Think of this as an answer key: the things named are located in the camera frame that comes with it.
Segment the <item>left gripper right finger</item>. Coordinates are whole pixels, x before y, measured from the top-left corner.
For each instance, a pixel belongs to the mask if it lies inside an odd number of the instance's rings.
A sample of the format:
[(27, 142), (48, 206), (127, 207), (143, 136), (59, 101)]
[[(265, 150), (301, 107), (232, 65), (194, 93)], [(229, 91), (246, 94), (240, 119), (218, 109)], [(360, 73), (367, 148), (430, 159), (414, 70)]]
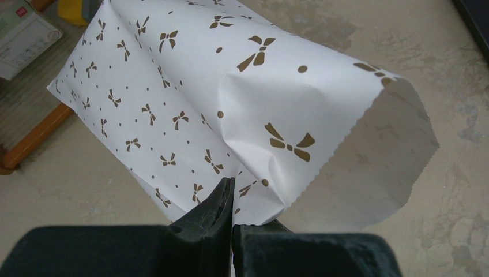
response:
[(236, 276), (401, 276), (394, 252), (367, 233), (293, 233), (277, 220), (232, 229)]

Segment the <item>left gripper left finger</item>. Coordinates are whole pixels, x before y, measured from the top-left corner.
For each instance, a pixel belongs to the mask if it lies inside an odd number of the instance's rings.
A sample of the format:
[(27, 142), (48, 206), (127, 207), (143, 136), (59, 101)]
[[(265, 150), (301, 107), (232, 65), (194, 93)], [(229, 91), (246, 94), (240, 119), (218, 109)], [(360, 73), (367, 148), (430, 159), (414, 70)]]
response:
[(231, 271), (232, 178), (174, 223), (44, 226), (27, 232), (2, 276), (228, 276)]

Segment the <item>patterned white paper bag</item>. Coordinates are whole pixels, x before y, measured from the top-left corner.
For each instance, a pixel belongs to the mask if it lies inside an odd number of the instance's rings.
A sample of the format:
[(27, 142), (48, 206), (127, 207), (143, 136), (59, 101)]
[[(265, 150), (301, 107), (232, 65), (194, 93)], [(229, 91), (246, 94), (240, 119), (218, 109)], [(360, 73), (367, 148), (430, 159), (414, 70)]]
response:
[(234, 178), (235, 224), (360, 230), (439, 147), (410, 82), (238, 1), (104, 1), (48, 90), (169, 220)]

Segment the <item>black plastic tray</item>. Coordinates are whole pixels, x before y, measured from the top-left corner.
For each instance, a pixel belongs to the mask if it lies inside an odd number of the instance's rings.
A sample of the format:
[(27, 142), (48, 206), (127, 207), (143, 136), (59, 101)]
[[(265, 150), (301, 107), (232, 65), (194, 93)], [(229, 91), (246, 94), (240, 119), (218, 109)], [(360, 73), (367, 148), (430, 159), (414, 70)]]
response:
[(452, 3), (488, 63), (488, 0), (452, 0)]

